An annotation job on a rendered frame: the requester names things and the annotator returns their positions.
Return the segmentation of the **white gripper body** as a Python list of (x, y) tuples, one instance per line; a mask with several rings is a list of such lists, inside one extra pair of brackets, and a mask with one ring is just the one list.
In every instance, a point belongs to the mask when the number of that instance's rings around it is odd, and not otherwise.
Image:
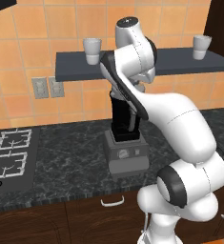
[(132, 78), (133, 85), (140, 91), (145, 91), (144, 83), (151, 84), (155, 78), (155, 70), (149, 70), (144, 73), (139, 73)]

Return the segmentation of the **grey and black blender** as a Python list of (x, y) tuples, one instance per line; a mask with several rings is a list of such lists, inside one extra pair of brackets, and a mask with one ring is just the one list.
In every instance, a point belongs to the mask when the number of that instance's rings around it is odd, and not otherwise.
[(104, 132), (103, 149), (110, 173), (115, 178), (137, 175), (149, 166), (149, 145), (139, 130), (140, 117), (125, 100), (112, 101), (112, 124)]

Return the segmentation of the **white cup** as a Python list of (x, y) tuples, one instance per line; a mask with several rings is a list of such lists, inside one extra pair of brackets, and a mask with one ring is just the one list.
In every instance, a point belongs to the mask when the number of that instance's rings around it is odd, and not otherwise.
[(101, 50), (102, 40), (99, 38), (84, 38), (83, 48), (86, 54), (86, 60), (89, 65), (97, 65), (99, 63), (99, 53)]
[(193, 59), (203, 60), (211, 42), (212, 42), (211, 36), (195, 35), (193, 37)]

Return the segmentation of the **dark wood drawer front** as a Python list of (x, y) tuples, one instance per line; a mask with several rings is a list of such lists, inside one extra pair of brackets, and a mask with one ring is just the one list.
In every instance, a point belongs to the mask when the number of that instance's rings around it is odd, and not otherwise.
[[(105, 203), (125, 202), (105, 208)], [(73, 200), (66, 203), (71, 244), (137, 244), (144, 228), (144, 213), (137, 205), (137, 191)]]

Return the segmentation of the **black hob with white grates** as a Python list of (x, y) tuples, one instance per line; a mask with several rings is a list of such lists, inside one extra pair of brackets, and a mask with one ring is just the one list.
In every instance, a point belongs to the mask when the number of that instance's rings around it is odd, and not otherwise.
[(0, 130), (0, 193), (32, 188), (40, 128)]

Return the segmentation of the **dark grey wall shelf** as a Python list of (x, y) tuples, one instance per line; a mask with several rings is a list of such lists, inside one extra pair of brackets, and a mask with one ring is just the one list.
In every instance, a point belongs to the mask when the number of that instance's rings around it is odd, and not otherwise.
[[(224, 71), (224, 57), (207, 51), (203, 60), (193, 59), (192, 48), (158, 49), (156, 75)], [(55, 62), (55, 78), (58, 82), (96, 80), (103, 75), (98, 65), (90, 66), (83, 51), (58, 52)]]

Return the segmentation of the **grey wall socket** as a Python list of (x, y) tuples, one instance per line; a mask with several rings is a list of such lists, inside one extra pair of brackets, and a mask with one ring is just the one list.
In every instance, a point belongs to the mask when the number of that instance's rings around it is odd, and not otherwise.
[(33, 77), (31, 79), (34, 96), (36, 99), (48, 98), (49, 90), (46, 77)]
[(62, 82), (57, 82), (54, 76), (49, 77), (49, 85), (51, 90), (51, 97), (63, 97), (64, 86)]

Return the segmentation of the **dark wood wall cupboard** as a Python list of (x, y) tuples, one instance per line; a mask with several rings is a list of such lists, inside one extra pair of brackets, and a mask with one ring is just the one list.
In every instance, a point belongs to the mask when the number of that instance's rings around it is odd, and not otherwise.
[(204, 34), (212, 37), (209, 50), (224, 57), (224, 0), (212, 0)]

